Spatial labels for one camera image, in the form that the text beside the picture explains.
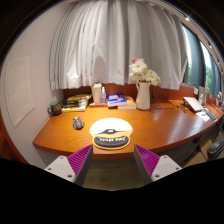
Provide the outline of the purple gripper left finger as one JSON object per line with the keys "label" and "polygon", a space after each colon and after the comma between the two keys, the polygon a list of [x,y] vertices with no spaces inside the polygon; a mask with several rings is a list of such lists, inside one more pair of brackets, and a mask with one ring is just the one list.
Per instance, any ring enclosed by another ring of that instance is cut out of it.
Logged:
{"label": "purple gripper left finger", "polygon": [[93,146],[86,146],[69,156],[60,155],[45,168],[56,176],[82,186],[93,157]]}

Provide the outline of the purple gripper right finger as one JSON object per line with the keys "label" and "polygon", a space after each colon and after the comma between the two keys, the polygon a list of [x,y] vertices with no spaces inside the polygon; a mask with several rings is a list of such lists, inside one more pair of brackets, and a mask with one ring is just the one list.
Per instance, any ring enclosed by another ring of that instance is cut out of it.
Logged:
{"label": "purple gripper right finger", "polygon": [[181,170],[168,155],[158,156],[137,144],[134,145],[134,157],[144,185]]}

